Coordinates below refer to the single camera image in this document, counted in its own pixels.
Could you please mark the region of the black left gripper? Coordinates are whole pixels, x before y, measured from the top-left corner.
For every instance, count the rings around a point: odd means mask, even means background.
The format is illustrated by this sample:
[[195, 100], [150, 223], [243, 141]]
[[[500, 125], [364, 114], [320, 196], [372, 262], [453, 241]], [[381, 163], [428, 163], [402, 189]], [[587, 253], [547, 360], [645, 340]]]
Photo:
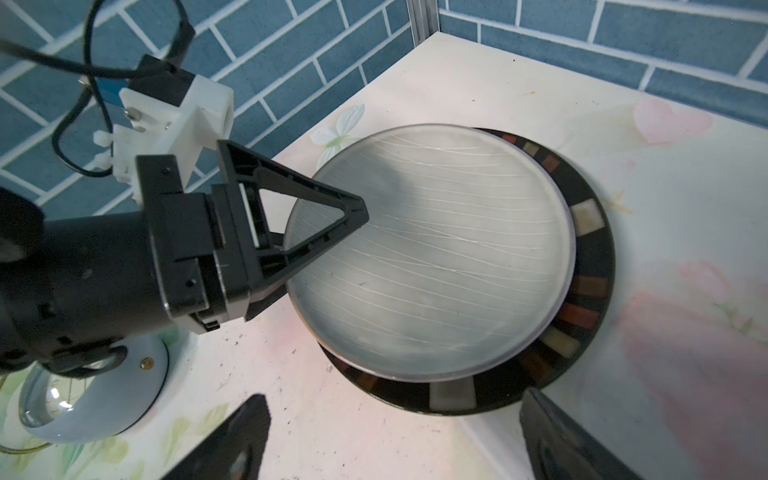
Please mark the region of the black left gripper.
[[209, 193], [184, 191], [173, 155], [136, 160], [160, 296], [192, 333], [253, 320], [369, 219], [360, 196], [243, 145], [219, 140], [217, 153], [223, 181]]

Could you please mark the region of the grey ribbed plate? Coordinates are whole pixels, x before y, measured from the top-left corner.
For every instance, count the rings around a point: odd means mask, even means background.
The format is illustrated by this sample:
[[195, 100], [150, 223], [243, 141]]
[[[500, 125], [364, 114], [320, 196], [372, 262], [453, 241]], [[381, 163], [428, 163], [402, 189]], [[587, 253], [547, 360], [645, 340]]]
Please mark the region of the grey ribbed plate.
[[293, 277], [290, 299], [329, 352], [405, 382], [484, 372], [520, 353], [562, 304], [575, 229], [521, 148], [444, 124], [361, 139], [316, 173], [369, 219]]

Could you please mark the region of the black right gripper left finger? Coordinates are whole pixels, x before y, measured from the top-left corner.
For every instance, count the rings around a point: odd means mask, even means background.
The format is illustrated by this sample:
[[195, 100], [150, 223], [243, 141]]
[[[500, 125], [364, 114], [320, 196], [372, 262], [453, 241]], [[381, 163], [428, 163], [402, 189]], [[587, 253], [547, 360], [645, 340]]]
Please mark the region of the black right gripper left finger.
[[266, 396], [252, 395], [166, 473], [164, 479], [256, 480], [270, 425]]

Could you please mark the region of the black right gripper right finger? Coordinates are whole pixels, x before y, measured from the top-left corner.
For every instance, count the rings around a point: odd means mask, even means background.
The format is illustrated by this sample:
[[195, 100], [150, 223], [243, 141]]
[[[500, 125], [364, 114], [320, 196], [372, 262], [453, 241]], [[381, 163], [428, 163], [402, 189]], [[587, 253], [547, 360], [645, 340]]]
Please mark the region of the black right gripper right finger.
[[519, 420], [537, 480], [640, 479], [637, 473], [536, 388], [525, 390]]

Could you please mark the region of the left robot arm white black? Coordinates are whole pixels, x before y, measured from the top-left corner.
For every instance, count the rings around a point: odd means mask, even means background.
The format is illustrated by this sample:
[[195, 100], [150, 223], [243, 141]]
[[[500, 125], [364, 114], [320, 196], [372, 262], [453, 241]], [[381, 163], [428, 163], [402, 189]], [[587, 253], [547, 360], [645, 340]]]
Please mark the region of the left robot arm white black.
[[[45, 219], [1, 193], [1, 370], [39, 363], [88, 378], [114, 368], [124, 340], [179, 325], [205, 334], [249, 320], [280, 299], [289, 279], [369, 218], [363, 199], [231, 141], [217, 144], [223, 182], [184, 191], [172, 155], [136, 160], [138, 212]], [[289, 247], [273, 232], [262, 191], [338, 209], [341, 217]]]

